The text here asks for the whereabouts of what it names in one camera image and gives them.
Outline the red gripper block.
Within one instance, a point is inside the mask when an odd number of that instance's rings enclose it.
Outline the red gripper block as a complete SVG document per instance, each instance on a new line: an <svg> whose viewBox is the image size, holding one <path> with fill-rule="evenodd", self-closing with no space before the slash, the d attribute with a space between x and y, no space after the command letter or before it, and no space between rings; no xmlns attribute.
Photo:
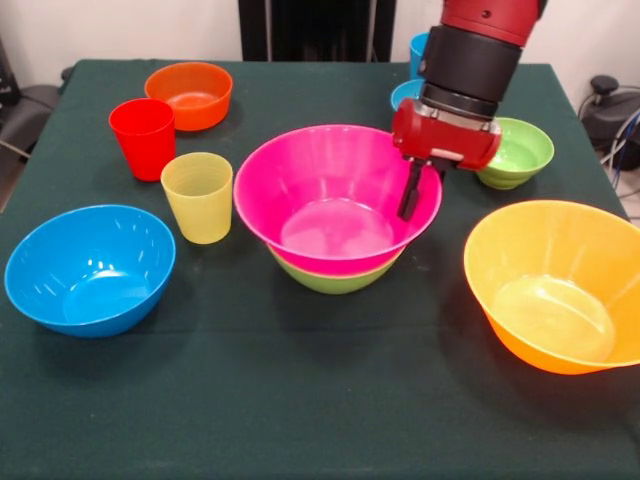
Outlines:
<svg viewBox="0 0 640 480"><path fill-rule="evenodd" d="M419 200L419 184L425 161L431 157L448 160L456 168L479 171L496 155L502 129L497 120L483 121L459 116L405 98L392 122L393 144L409 159L407 181L397 215L409 221ZM444 184L446 170L438 170Z"/></svg>

